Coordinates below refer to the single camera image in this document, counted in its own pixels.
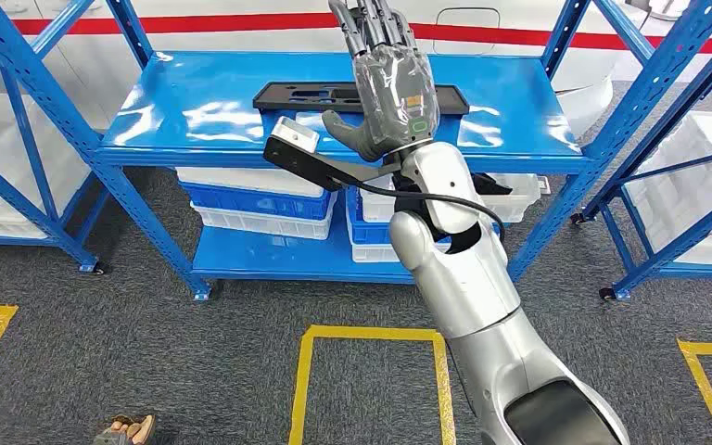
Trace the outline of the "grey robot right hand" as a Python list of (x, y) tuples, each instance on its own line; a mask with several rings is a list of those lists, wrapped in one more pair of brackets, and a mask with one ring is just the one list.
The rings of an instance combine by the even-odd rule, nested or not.
[(328, 5), (352, 58), (363, 111), (359, 126), (325, 111), (328, 133), (369, 162), (432, 139), (439, 126), (432, 69), (404, 15), (385, 1), (360, 1), (354, 10), (343, 1)]

